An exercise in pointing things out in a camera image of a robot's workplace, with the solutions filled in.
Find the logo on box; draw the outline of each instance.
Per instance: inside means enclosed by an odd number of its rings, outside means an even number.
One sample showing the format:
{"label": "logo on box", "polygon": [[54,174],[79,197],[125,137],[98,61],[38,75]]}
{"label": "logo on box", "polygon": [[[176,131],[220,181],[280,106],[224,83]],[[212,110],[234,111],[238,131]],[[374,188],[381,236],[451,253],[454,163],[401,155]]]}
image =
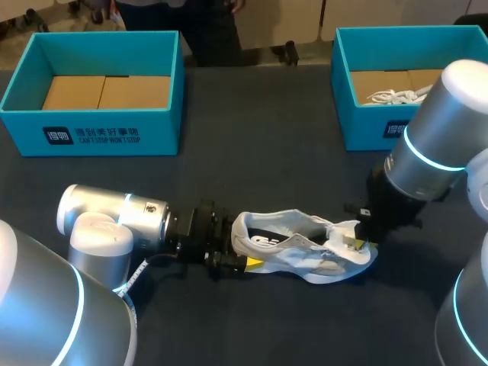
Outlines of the logo on box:
{"label": "logo on box", "polygon": [[396,139],[402,136],[406,125],[409,123],[407,120],[391,120],[387,123],[384,129],[384,139]]}
{"label": "logo on box", "polygon": [[72,145],[73,139],[66,127],[43,127],[47,142],[51,145]]}

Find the white cord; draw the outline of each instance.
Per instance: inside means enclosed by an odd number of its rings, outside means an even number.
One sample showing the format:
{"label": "white cord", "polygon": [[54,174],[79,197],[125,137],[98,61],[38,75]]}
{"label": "white cord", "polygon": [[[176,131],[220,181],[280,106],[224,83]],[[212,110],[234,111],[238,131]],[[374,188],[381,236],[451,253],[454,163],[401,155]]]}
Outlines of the white cord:
{"label": "white cord", "polygon": [[127,281],[125,287],[119,291],[118,293],[119,297],[124,297],[127,294],[127,292],[129,292],[134,282],[136,282],[137,278],[140,276],[141,273],[144,272],[144,270],[148,265],[149,263],[144,259],[144,261],[139,265],[139,267],[137,267],[137,270],[134,272],[134,274],[129,279],[129,281]]}
{"label": "white cord", "polygon": [[126,285],[120,291],[117,292],[117,295],[120,298],[124,299],[127,306],[129,307],[130,313],[132,314],[132,317],[134,318],[134,322],[136,323],[136,327],[137,327],[136,307],[134,306],[134,303],[127,292],[129,292],[134,282],[136,282],[137,278],[140,276],[141,273],[143,273],[143,271],[146,269],[148,265],[149,263],[144,259],[144,261],[139,265],[139,267],[137,267],[137,270],[133,273],[129,281],[127,281]]}
{"label": "white cord", "polygon": [[136,313],[136,307],[134,306],[134,303],[132,302],[132,299],[130,298],[129,295],[125,294],[124,300],[127,304],[127,306],[130,309],[130,312],[132,313],[132,317],[134,318],[134,322],[136,323],[136,328],[137,328],[137,313]]}
{"label": "white cord", "polygon": [[423,102],[431,88],[432,85],[417,91],[405,90],[395,92],[393,89],[377,91],[368,97],[372,102],[367,104],[420,104]]}

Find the yellow tag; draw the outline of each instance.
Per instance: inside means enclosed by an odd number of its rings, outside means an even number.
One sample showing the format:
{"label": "yellow tag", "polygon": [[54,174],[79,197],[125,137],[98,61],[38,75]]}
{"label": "yellow tag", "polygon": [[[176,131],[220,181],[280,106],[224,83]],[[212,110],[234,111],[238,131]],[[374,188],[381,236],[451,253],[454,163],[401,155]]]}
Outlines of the yellow tag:
{"label": "yellow tag", "polygon": [[247,264],[246,264],[246,270],[245,271],[249,272],[249,271],[252,271],[253,269],[260,268],[263,265],[265,265],[265,263],[262,260],[247,257]]}
{"label": "yellow tag", "polygon": [[[356,250],[359,250],[363,247],[365,241],[364,240],[360,240],[360,239],[356,239],[356,242],[355,242],[355,249]],[[375,242],[370,242],[369,245],[371,246],[371,248],[377,248],[378,247],[378,244],[375,243]]]}

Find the shoe sole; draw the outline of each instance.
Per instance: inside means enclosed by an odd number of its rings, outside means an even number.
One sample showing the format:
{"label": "shoe sole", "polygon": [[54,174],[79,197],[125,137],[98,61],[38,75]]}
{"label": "shoe sole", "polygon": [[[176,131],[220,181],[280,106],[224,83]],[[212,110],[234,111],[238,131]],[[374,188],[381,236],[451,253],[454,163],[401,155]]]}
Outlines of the shoe sole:
{"label": "shoe sole", "polygon": [[316,273],[303,273],[303,270],[299,270],[297,268],[292,268],[288,265],[281,265],[278,263],[272,263],[272,262],[265,262],[264,265],[260,268],[253,269],[249,271],[248,273],[258,273],[258,274],[269,274],[269,273],[274,273],[274,272],[289,272],[293,273],[297,276],[302,277],[305,281],[311,283],[311,284],[333,284],[334,282],[340,282],[347,280],[348,278],[354,277],[356,275],[359,275],[363,271],[365,271],[376,259],[377,257],[377,251],[374,251],[371,253],[371,260],[364,266],[360,267],[356,271],[350,271],[347,273],[343,274],[338,274],[335,276],[328,276],[324,274],[316,274]]}

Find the metal cylinder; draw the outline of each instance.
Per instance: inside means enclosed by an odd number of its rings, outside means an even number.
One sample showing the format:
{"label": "metal cylinder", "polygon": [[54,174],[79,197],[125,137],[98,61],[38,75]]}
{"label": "metal cylinder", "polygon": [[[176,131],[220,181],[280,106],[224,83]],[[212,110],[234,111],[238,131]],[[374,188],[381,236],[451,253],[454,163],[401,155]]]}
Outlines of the metal cylinder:
{"label": "metal cylinder", "polygon": [[399,191],[421,201],[441,197],[488,147],[488,65],[460,60],[432,87],[384,165]]}
{"label": "metal cylinder", "polygon": [[459,274],[435,322],[435,344],[444,366],[488,364],[488,235],[481,252]]}
{"label": "metal cylinder", "polygon": [[165,238],[169,215],[164,201],[84,185],[69,186],[58,207],[56,223],[63,235],[71,235],[75,221],[85,212],[105,214],[133,234],[137,248],[156,251]]}
{"label": "metal cylinder", "polygon": [[79,216],[69,240],[68,261],[114,290],[123,286],[129,273],[133,235],[102,213]]}
{"label": "metal cylinder", "polygon": [[133,364],[136,325],[122,299],[3,221],[0,252],[0,364]]}

